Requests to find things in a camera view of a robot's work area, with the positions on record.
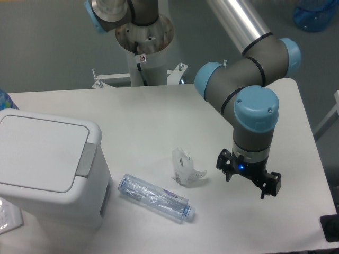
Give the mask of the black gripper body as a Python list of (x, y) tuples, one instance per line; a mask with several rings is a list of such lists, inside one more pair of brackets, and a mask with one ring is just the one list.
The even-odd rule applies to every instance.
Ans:
[(232, 175), (239, 174), (251, 180), (255, 186), (261, 188), (266, 183), (266, 164), (268, 158), (256, 163), (238, 160), (235, 154), (232, 154), (230, 164), (226, 169), (226, 181), (229, 182)]

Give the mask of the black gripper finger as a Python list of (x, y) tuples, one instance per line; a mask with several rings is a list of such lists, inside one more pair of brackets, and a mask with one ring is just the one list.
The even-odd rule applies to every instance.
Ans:
[(232, 153), (227, 149), (223, 149), (217, 158), (216, 168), (226, 175), (226, 181), (229, 182), (234, 174), (232, 165)]
[(281, 174), (278, 172), (264, 172), (263, 184), (260, 186), (261, 196), (264, 199), (265, 195), (276, 197), (281, 188)]

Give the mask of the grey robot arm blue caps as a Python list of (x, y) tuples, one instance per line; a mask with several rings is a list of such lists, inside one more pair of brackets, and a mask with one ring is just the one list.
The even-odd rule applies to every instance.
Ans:
[[(158, 1), (86, 1), (97, 32), (115, 31), (130, 56), (132, 86), (165, 85), (166, 71), (155, 59), (172, 42), (174, 28), (159, 13)], [(276, 196), (281, 175), (266, 164), (278, 122), (279, 100), (268, 85), (296, 71), (301, 62), (298, 45), (277, 39), (249, 1), (208, 1), (208, 5), (242, 54), (226, 66), (209, 62), (197, 72), (194, 85), (233, 127), (233, 147), (222, 150), (216, 167), (227, 179), (235, 174), (251, 180), (262, 196)]]

